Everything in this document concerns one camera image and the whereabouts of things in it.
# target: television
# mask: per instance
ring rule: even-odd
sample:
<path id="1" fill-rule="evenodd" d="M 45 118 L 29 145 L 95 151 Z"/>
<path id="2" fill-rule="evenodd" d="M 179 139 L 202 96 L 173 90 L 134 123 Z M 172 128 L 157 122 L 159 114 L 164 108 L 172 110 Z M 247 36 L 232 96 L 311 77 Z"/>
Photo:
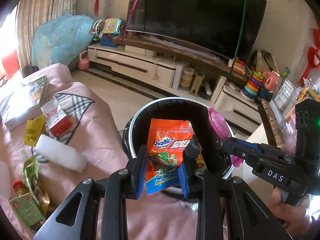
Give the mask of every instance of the television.
<path id="1" fill-rule="evenodd" d="M 134 0 L 129 1 L 130 12 Z M 256 41 L 267 2 L 247 0 L 237 56 L 246 62 Z M 138 0 L 127 30 L 185 40 L 233 59 L 244 0 Z"/>

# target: white cabinet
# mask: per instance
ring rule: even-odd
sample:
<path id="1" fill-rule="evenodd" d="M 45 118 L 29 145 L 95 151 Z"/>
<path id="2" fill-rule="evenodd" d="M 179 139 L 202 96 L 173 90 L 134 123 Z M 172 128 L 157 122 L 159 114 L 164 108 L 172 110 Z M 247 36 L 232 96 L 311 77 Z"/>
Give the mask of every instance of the white cabinet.
<path id="1" fill-rule="evenodd" d="M 89 60 L 110 66 L 112 71 L 155 87 L 172 87 L 176 66 L 180 61 L 163 57 L 146 57 L 126 52 L 123 47 L 109 48 L 98 44 L 88 47 Z"/>
<path id="2" fill-rule="evenodd" d="M 228 121 L 251 133 L 262 123 L 257 103 L 245 100 L 239 91 L 228 85 L 223 86 L 214 109 Z"/>

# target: toy cash register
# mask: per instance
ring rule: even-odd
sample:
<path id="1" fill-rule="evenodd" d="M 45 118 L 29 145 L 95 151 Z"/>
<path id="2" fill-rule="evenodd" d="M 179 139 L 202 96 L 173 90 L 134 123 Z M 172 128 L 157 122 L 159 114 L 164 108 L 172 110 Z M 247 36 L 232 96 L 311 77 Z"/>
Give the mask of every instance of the toy cash register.
<path id="1" fill-rule="evenodd" d="M 108 47 L 118 47 L 118 44 L 112 42 L 112 38 L 122 34 L 125 21 L 120 18 L 107 19 L 103 30 L 100 45 Z"/>

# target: book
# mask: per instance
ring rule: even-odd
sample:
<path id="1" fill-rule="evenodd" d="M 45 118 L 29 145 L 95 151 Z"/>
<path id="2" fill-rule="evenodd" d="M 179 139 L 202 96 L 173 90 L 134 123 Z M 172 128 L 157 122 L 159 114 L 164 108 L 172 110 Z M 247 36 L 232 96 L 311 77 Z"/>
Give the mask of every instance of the book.
<path id="1" fill-rule="evenodd" d="M 47 76 L 42 76 L 26 85 L 22 85 L 0 103 L 2 122 L 9 130 L 41 115 L 44 104 Z"/>

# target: human hand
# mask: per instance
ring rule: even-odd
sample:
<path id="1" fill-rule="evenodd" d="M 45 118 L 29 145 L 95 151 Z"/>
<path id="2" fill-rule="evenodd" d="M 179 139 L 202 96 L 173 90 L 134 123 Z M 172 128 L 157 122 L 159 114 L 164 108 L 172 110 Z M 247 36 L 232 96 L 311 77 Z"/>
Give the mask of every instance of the human hand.
<path id="1" fill-rule="evenodd" d="M 293 239 L 300 239 L 304 236 L 312 224 L 312 217 L 309 214 L 309 195 L 303 198 L 299 207 L 294 207 L 282 203 L 281 190 L 276 187 L 271 195 L 269 209 L 276 217 L 287 221 L 284 227 Z"/>

